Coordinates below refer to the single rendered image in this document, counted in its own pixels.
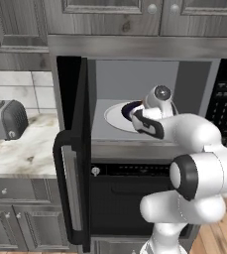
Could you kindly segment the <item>stainless steel microwave oven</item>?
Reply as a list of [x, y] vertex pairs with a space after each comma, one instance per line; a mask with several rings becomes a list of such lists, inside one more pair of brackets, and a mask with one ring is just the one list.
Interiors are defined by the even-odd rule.
[[178, 146], [108, 124], [113, 105], [167, 86], [180, 113], [211, 120], [227, 145], [227, 39], [51, 35], [49, 48], [60, 129], [90, 124], [95, 159], [172, 158]]

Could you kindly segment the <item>black microwave door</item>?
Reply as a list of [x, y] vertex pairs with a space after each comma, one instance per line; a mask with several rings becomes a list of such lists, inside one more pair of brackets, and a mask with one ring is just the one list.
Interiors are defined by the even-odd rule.
[[79, 215], [83, 235], [83, 253], [90, 252], [90, 166], [91, 166], [91, 126], [89, 110], [89, 88], [87, 59], [82, 57], [57, 57], [57, 75], [60, 92], [63, 130], [69, 130], [74, 153], [74, 176], [79, 195]]

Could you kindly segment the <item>black oven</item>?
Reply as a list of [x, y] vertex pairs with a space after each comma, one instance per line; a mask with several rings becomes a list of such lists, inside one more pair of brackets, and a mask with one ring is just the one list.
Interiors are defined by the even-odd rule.
[[171, 189], [168, 159], [94, 159], [90, 173], [93, 254], [139, 254], [153, 231], [140, 213], [140, 201]]

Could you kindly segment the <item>grey wood drawer front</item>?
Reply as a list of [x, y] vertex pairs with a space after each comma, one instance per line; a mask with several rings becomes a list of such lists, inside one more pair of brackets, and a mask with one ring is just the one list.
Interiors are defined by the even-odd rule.
[[0, 179], [0, 199], [60, 203], [56, 179]]

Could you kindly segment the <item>grey toaster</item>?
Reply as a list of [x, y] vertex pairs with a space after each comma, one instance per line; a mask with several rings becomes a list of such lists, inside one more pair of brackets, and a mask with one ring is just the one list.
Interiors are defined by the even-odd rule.
[[17, 140], [29, 126], [26, 109], [17, 100], [0, 100], [0, 140]]

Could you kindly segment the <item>white microwave turntable plate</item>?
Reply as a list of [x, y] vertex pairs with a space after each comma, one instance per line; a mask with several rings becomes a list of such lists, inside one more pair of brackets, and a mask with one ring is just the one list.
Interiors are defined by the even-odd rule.
[[[108, 124], [117, 128], [121, 131], [136, 133], [136, 130], [133, 127], [132, 120], [127, 120], [121, 112], [122, 107], [129, 102], [122, 102], [108, 108], [104, 113], [104, 118]], [[140, 106], [134, 108], [135, 109], [143, 109], [144, 106], [141, 104]]]

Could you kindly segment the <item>tall grey wood cupboard door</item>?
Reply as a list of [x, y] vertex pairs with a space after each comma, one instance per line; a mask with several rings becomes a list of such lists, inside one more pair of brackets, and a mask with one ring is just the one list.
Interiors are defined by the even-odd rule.
[[0, 70], [50, 70], [43, 0], [0, 0]]

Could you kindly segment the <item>black oven door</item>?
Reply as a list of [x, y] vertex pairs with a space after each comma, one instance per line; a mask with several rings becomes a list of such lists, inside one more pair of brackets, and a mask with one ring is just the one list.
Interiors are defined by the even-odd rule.
[[143, 196], [171, 191], [167, 177], [92, 177], [91, 234], [93, 236], [149, 236], [153, 224], [141, 215]]

